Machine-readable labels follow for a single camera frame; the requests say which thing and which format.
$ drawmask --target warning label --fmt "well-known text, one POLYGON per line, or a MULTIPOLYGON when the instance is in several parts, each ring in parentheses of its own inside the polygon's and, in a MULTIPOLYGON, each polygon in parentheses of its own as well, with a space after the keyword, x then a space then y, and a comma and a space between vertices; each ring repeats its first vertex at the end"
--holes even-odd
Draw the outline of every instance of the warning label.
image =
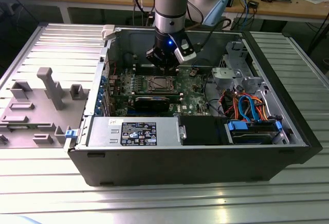
POLYGON ((155 122, 123 122, 122 146, 157 145, 155 122))

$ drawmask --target table leg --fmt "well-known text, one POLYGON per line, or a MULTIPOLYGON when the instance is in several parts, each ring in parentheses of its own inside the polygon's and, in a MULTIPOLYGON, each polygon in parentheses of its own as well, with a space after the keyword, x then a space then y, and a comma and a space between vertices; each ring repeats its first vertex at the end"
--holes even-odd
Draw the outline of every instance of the table leg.
POLYGON ((62 15, 62 18, 63 18, 63 23, 64 24, 72 24, 71 16, 68 12, 68 7, 60 6, 59 9, 61 11, 61 15, 62 15))
POLYGON ((105 24, 106 23, 106 16, 105 16, 105 10, 101 9, 101 18, 102 18, 102 23, 105 24))
POLYGON ((12 10, 11 6, 8 3, 0 3, 0 8, 7 12, 9 16, 15 15, 15 12, 12 10))

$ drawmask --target wire bundle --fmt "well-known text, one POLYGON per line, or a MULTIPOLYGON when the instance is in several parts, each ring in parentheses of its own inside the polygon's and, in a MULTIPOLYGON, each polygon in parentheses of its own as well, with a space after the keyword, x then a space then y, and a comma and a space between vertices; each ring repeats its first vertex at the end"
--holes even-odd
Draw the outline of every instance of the wire bundle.
MULTIPOLYGON (((225 96, 229 97, 231 93, 224 91, 218 103, 221 104, 225 96)), ((248 113, 252 114, 254 121, 268 120, 265 112, 265 103, 256 96, 249 95, 245 92, 238 92, 232 94, 232 106, 229 107, 224 115, 228 116, 231 110, 234 110, 234 114, 229 117, 235 120, 242 120, 251 122, 251 119, 247 116, 248 113), (243 102, 249 103, 248 108, 243 111, 243 102)))
POLYGON ((251 27, 252 27, 252 24, 253 24, 253 22, 254 22, 255 14, 257 13, 257 9, 252 9, 252 10, 253 10, 253 15, 252 15, 250 18, 248 18, 248 14, 249 14, 248 3, 249 3, 250 0, 241 0, 241 1, 243 1, 243 4, 241 4, 241 5, 244 7, 244 11, 241 13, 240 18, 239 18, 238 21, 233 25, 233 27, 232 27, 231 30, 233 30, 236 26, 237 26, 237 28, 239 28, 239 26, 241 26, 241 29, 240 29, 240 30, 243 30, 244 27, 246 27, 246 26, 248 26, 248 25, 250 25, 250 24, 251 24, 251 27), (244 18, 243 22, 240 23, 240 20, 241 20, 243 14, 245 14, 245 18, 244 18))

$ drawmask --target electronic equipment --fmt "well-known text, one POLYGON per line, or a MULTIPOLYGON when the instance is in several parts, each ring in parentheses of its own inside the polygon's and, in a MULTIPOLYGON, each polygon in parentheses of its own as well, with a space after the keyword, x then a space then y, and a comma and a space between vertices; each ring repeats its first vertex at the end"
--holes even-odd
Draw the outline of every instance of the electronic equipment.
MULTIPOLYGON (((208 33, 187 31, 192 42, 208 33)), ((36 45, 0 81, 13 96, 3 99, 0 148, 64 146, 93 186, 269 180, 322 149, 314 133, 326 123, 305 121, 299 109, 313 101, 291 84, 308 93, 303 83, 310 82, 322 95, 327 85, 308 63, 302 67, 309 78, 281 77, 296 74, 281 61, 307 61, 291 38, 214 32, 197 59, 164 75, 144 56, 154 35, 111 25, 38 27, 36 45), (65 38, 42 46, 44 31, 56 37, 64 29, 65 38), (86 41, 75 41, 77 29, 86 41), (95 31, 104 41, 95 41, 95 31), (88 74, 63 73, 58 64, 88 74), (26 66, 35 72, 21 74, 26 66)))

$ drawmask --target green circuit board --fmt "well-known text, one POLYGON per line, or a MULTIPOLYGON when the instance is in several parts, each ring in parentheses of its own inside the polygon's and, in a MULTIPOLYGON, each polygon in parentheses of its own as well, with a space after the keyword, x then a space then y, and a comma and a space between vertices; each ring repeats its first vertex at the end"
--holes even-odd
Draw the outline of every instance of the green circuit board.
POLYGON ((186 115, 210 115, 205 107, 203 94, 204 75, 190 76, 191 69, 181 69, 177 76, 143 76, 135 75, 131 69, 125 69, 118 74, 112 102, 115 116, 155 116, 176 117, 186 115), (162 113, 135 112, 134 103, 138 97, 163 97, 170 100, 169 110, 162 113))

